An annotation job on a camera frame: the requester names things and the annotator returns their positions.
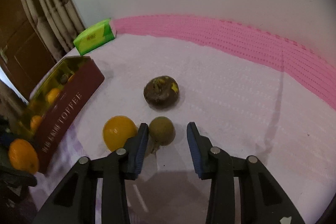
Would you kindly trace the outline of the green-brown kiwi fruit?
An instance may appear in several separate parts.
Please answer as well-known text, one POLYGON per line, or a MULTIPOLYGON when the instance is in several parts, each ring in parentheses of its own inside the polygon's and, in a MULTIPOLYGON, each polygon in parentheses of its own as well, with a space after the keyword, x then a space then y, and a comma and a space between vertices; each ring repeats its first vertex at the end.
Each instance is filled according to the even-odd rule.
POLYGON ((156 117, 149 125, 149 136, 152 142, 151 153, 161 146, 169 145, 175 138, 175 128, 173 122, 167 117, 156 117))

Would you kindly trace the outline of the pink purple checked tablecloth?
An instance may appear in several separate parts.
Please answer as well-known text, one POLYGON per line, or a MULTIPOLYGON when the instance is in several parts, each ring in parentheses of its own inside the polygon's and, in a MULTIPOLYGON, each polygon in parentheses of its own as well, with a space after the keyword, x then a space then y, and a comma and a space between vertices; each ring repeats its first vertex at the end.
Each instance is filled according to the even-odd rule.
POLYGON ((37 207, 81 156, 108 155, 102 139, 115 115, 134 123, 166 116, 175 138, 145 158, 126 183, 133 223, 204 223, 210 183, 198 179, 186 127, 196 123, 232 156, 255 155, 306 223, 335 194, 335 66, 295 41, 239 23, 180 15, 115 21, 117 38, 91 52, 105 80, 61 141, 47 174, 31 188, 37 207), (173 77, 179 99, 157 109, 144 96, 173 77))

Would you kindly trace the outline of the large orange fruit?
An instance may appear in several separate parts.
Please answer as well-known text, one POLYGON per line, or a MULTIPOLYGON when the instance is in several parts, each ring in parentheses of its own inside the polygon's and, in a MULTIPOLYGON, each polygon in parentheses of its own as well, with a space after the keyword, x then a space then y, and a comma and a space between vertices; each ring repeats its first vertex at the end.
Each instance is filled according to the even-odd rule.
POLYGON ((11 165, 21 171, 36 174, 39 170, 39 159, 34 147, 25 139, 15 139, 8 151, 11 165))

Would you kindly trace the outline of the brown wooden door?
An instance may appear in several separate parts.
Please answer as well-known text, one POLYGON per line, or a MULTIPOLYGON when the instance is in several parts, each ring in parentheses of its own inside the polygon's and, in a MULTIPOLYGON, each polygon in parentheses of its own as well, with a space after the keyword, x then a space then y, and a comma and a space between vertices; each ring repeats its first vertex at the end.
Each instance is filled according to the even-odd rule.
POLYGON ((29 99, 31 92, 55 65, 55 59, 31 26, 21 0, 1 0, 1 68, 29 99))

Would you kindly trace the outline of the green tissue pack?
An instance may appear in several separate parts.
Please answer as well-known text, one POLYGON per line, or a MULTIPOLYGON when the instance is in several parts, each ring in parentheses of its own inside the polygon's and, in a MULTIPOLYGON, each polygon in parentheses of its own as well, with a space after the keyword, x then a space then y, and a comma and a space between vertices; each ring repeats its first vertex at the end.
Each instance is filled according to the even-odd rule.
POLYGON ((103 46, 116 38, 117 31, 111 18, 104 19, 85 29, 73 41, 81 56, 103 46))

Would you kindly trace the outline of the beige pleated curtain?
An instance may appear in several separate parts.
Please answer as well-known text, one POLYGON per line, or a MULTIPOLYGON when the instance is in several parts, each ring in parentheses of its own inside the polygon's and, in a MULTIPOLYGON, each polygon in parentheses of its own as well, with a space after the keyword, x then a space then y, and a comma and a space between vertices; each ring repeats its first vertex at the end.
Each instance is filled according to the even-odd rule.
POLYGON ((74 48, 74 40, 84 31, 72 0, 21 0, 38 38, 58 61, 74 48))

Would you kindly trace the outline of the yellow-orange round fruit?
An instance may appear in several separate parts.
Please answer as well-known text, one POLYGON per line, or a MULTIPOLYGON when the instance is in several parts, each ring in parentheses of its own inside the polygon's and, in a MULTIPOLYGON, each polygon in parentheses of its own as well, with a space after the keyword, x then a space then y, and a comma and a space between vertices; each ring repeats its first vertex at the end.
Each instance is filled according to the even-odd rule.
POLYGON ((138 129, 135 123, 123 115, 110 118, 102 130, 104 143, 111 152, 122 148, 127 139, 134 137, 137 133, 138 129))

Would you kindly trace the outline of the red toffee gift box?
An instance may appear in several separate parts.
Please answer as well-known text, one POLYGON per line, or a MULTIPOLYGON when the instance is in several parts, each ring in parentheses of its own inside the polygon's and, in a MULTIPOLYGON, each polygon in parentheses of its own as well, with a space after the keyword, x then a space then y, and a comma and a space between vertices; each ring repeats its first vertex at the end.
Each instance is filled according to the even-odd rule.
POLYGON ((39 172, 47 173, 60 141, 105 77, 89 56, 62 59, 31 96, 18 133, 33 143, 39 172))

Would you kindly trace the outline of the dark brown wrinkled fruit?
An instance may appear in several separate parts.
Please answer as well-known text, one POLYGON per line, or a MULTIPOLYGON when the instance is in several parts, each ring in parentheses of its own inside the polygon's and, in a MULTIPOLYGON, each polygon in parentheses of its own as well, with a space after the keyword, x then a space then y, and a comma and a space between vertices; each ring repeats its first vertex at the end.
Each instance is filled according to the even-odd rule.
POLYGON ((173 106, 179 99, 179 86, 173 77, 158 76, 146 84, 143 96, 150 106, 164 109, 173 106))

